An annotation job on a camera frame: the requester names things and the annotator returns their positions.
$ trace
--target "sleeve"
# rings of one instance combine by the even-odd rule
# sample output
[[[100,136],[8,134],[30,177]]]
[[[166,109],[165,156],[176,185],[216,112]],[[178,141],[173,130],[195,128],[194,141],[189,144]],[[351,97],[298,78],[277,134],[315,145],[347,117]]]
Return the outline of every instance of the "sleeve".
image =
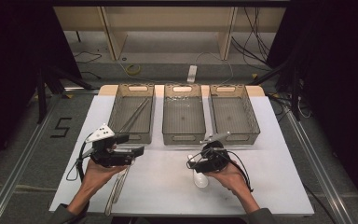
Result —
[[[269,209],[261,208],[248,215],[250,224],[277,224]]]
[[[74,215],[66,210],[67,204],[60,204],[53,216],[48,220],[48,224],[82,224],[86,221],[86,213],[89,208],[89,205],[83,209],[83,211],[78,215]]]

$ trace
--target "hand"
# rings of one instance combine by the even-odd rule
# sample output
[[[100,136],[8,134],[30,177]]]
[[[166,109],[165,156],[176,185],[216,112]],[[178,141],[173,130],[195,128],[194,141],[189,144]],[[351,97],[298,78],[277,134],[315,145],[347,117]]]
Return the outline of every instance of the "hand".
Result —
[[[93,160],[89,160],[80,189],[66,209],[74,215],[80,214],[91,197],[100,188],[102,188],[113,175],[126,168],[127,166],[114,166],[106,168],[96,164]]]
[[[219,172],[205,173],[205,175],[214,177],[223,187],[231,190],[238,197],[247,214],[260,209],[251,191],[248,189],[242,173],[233,164],[228,163],[225,169]]]

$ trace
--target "gray floor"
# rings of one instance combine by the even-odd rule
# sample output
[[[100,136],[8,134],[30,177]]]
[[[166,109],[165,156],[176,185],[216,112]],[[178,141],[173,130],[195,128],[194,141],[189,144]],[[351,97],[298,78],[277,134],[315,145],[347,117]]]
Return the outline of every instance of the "gray floor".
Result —
[[[139,82],[140,79],[129,79],[124,74],[121,66],[110,59],[106,49],[103,34],[80,33],[82,43],[78,43],[74,32],[67,32],[68,42],[71,44],[74,54],[83,50],[92,53],[101,53],[102,57],[92,63],[79,63],[82,72],[92,72],[102,77],[98,79],[91,74],[84,73],[83,78],[94,86],[105,84],[118,84],[120,82]],[[266,42],[271,42],[274,34],[265,34]],[[236,34],[236,37],[244,42],[245,34]],[[250,45],[253,52],[258,52],[255,42]],[[137,63],[142,66],[141,74],[137,78],[146,78],[149,81],[169,80],[186,82],[188,67],[196,63],[199,66],[196,82],[201,84],[220,83],[231,77],[228,83],[247,83],[252,80],[252,74],[262,75],[266,71],[260,71],[247,66],[242,56],[231,49],[228,63],[221,62],[211,54],[218,55],[217,43],[212,33],[133,33],[130,34],[123,49],[120,62],[124,65]],[[95,58],[93,55],[82,54],[76,59],[86,62]],[[248,60],[248,63],[259,65],[256,61]],[[273,84],[276,78],[263,83],[265,92],[274,92]],[[62,81],[66,87],[76,85]],[[62,178],[63,170],[69,160],[77,136],[83,125],[83,121],[90,107],[93,94],[74,92],[69,97],[62,97],[53,111],[50,122],[37,145],[27,167],[21,177],[14,194],[7,204],[5,212],[0,218],[0,223],[40,223],[44,222],[51,213],[48,211],[55,190]],[[281,108],[275,102],[271,102],[276,113]],[[28,107],[24,109],[16,130],[8,139],[7,148],[0,152],[0,188],[6,183],[12,168],[25,149],[28,139],[31,138],[38,119],[38,105],[35,98],[31,99]],[[64,120],[62,126],[69,127],[64,138],[51,138],[54,134],[62,134],[62,130],[55,130],[59,118],[71,118]],[[287,116],[278,115],[283,136],[293,157],[295,166],[303,183],[323,202],[334,215],[327,201],[317,177],[310,167],[308,158],[296,137]],[[342,168],[339,160],[334,157],[331,147],[321,130],[318,121],[314,117],[302,118],[310,141],[318,156],[323,162],[324,168],[333,180],[339,195],[348,207],[354,223],[358,223],[358,191]],[[314,206],[315,215],[311,217],[277,217],[280,223],[332,223],[318,202],[309,194]],[[101,214],[89,214],[89,223],[110,223],[111,217]]]

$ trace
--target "white table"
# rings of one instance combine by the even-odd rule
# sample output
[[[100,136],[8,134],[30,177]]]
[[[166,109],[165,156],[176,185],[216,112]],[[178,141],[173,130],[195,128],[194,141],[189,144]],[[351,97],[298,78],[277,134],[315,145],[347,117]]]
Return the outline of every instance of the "white table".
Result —
[[[212,132],[208,106],[208,87],[202,86],[207,133]],[[303,217],[314,214],[292,157],[284,142],[268,97],[250,97],[260,127],[252,146],[226,146],[243,161],[251,179],[253,195],[260,207],[274,215]],[[67,181],[86,137],[109,120],[115,96],[95,96],[50,211],[60,203],[69,203],[80,180]],[[188,154],[200,152],[201,146],[165,146],[162,140],[163,86],[156,86],[156,105],[152,143],[131,167],[118,202],[112,207],[115,216],[154,217],[227,217],[244,215],[238,199],[209,177],[209,186],[199,189],[192,171],[186,168]],[[113,177],[90,201],[89,212],[103,213],[116,178]]]

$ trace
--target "transparent bin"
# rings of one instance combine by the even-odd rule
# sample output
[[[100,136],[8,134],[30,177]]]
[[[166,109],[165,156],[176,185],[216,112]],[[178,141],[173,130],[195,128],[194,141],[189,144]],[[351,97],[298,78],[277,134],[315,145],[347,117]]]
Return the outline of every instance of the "transparent bin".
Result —
[[[153,84],[121,84],[108,126],[114,133],[130,135],[129,144],[152,141],[155,93]]]
[[[213,132],[231,133],[223,145],[255,143],[260,129],[244,85],[211,85],[209,99]]]
[[[199,85],[164,86],[162,133],[165,145],[198,145],[205,137]]]

